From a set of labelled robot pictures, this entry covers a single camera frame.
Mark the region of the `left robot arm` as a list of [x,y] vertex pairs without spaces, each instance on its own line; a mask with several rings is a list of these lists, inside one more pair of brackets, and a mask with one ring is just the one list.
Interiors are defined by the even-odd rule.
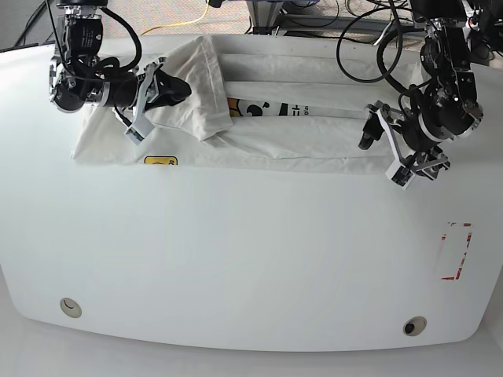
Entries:
[[409,107],[392,108],[382,101],[368,105],[369,117],[358,145],[367,150],[383,135],[387,136],[394,161],[386,175],[402,188],[415,177],[434,181],[441,170],[449,170],[450,161],[440,144],[468,136],[483,120],[470,49],[463,32],[468,19],[464,6],[459,1],[412,1],[410,5],[413,25],[383,36],[376,55],[377,65],[386,74],[387,44],[422,27],[426,37],[420,62],[429,78],[420,85],[403,86],[386,75],[398,98],[409,99]]

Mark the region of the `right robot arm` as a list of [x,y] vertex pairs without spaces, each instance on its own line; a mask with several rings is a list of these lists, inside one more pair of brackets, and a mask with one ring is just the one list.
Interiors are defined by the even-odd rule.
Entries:
[[[130,132],[138,131],[144,114],[154,108],[181,104],[190,85],[168,75],[160,63],[138,72],[141,41],[134,29],[106,1],[59,1],[63,15],[51,21],[55,50],[50,63],[50,101],[63,112],[77,112],[85,104],[112,108]],[[106,15],[128,32],[134,44],[133,60],[100,58],[104,38],[101,17]]]

